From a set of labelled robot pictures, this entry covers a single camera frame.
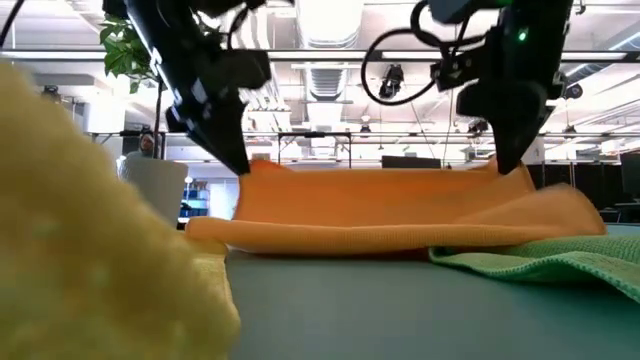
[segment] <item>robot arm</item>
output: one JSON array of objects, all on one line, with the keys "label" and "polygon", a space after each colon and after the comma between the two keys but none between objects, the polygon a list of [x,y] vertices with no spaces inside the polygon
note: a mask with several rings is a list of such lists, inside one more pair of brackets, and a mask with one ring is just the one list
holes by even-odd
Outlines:
[{"label": "robot arm", "polygon": [[[104,0],[103,4],[107,13],[131,20],[151,54],[152,69],[172,92],[170,130],[186,131],[230,170],[245,174],[249,165],[238,88],[263,86],[271,78],[269,59],[258,50],[223,50],[196,26],[191,6],[216,16],[243,3],[248,10],[255,9],[265,0],[191,1]],[[421,0],[412,14],[411,30],[419,39],[427,35],[423,42],[434,46],[435,37],[419,29],[419,15],[427,5],[436,21],[464,23],[463,27],[478,10],[501,9],[498,24],[483,37],[483,45],[455,54],[448,48],[477,41],[439,42],[443,60],[432,66],[431,76],[440,91],[478,80],[461,91],[457,112],[492,125],[499,170],[506,174],[517,166],[549,116],[546,100],[564,91],[558,67],[572,0]]]},{"label": "robot arm", "polygon": [[[212,0],[224,12],[242,0]],[[248,1],[253,9],[264,1]],[[184,0],[105,0],[105,12],[128,18],[151,55],[151,69],[174,97],[167,111],[172,132],[189,138],[238,175],[249,172],[241,119],[245,105],[238,88],[259,89],[271,70],[266,52],[222,50],[207,37]]]}]

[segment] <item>green led light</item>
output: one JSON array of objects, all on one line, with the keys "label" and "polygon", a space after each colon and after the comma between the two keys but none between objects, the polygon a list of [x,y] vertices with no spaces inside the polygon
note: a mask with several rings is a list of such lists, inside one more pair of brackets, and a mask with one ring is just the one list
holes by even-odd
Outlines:
[{"label": "green led light", "polygon": [[525,29],[525,30],[520,30],[520,32],[518,33],[518,41],[523,42],[525,40],[527,40],[527,36],[529,35],[529,30]]}]

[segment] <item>monitor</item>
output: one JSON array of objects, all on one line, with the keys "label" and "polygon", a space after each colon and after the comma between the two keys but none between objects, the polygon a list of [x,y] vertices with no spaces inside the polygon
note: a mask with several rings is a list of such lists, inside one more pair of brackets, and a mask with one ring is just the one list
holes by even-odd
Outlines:
[{"label": "monitor", "polygon": [[441,169],[440,159],[418,158],[408,156],[383,156],[383,169]]},{"label": "monitor", "polygon": [[627,194],[640,196],[640,153],[620,155],[622,164],[622,188]]}]

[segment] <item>white pot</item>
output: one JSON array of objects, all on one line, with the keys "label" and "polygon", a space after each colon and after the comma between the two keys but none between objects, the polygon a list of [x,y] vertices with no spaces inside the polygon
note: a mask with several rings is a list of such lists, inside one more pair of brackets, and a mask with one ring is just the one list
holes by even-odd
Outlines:
[{"label": "white pot", "polygon": [[181,163],[127,158],[122,161],[118,176],[137,187],[151,207],[174,226],[178,222],[188,172],[187,165]]}]

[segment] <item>table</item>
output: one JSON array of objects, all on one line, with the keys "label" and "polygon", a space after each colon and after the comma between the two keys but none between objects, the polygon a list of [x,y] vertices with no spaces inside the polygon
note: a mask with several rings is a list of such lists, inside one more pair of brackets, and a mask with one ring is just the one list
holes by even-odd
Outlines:
[{"label": "table", "polygon": [[[620,227],[619,233],[638,228]],[[640,304],[420,261],[227,260],[242,334],[230,360],[633,359]]]},{"label": "table", "polygon": [[615,208],[620,211],[620,217],[618,218],[618,222],[631,223],[633,222],[631,213],[635,211],[640,211],[640,202],[619,203],[619,204],[615,204]]}]

